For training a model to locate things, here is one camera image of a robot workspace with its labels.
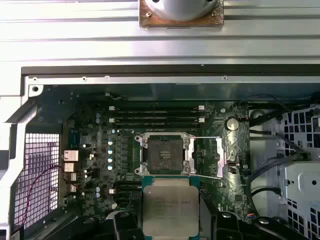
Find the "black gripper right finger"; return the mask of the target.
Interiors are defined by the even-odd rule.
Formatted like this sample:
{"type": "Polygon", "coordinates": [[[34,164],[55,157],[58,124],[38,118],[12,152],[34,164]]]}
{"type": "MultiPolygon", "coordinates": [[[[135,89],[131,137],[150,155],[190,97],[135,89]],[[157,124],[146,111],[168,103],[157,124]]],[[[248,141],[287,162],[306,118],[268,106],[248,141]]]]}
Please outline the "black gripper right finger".
{"type": "Polygon", "coordinates": [[[303,235],[270,218],[258,217],[251,223],[228,211],[219,211],[210,199],[199,197],[200,232],[207,240],[301,240],[303,235]]]}

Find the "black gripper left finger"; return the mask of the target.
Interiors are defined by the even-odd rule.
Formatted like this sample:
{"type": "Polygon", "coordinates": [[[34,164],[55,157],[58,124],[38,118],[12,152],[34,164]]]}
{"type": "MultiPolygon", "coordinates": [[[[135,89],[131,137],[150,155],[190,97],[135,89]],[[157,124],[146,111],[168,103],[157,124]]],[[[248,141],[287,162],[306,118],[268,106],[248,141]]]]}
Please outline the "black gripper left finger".
{"type": "Polygon", "coordinates": [[[116,200],[117,206],[102,198],[80,199],[76,218],[51,233],[47,240],[141,240],[142,198],[116,200]]]}

